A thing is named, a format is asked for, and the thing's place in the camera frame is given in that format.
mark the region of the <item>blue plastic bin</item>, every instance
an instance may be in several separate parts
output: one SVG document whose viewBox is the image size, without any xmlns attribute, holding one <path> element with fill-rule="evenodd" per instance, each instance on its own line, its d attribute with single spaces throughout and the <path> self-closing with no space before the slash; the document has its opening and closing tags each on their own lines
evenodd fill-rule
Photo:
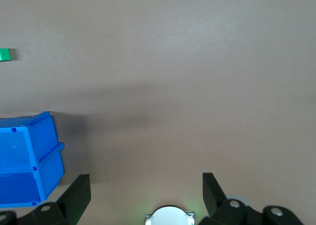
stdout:
<svg viewBox="0 0 316 225">
<path fill-rule="evenodd" d="M 0 119 L 0 208 L 36 206 L 64 175 L 53 117 Z"/>
</svg>

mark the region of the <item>green block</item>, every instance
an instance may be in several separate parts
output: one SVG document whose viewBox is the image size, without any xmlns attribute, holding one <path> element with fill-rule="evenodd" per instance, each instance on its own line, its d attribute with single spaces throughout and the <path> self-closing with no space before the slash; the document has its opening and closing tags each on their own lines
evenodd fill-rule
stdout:
<svg viewBox="0 0 316 225">
<path fill-rule="evenodd" d="M 0 48 L 0 61 L 10 61 L 11 55 L 8 48 Z"/>
</svg>

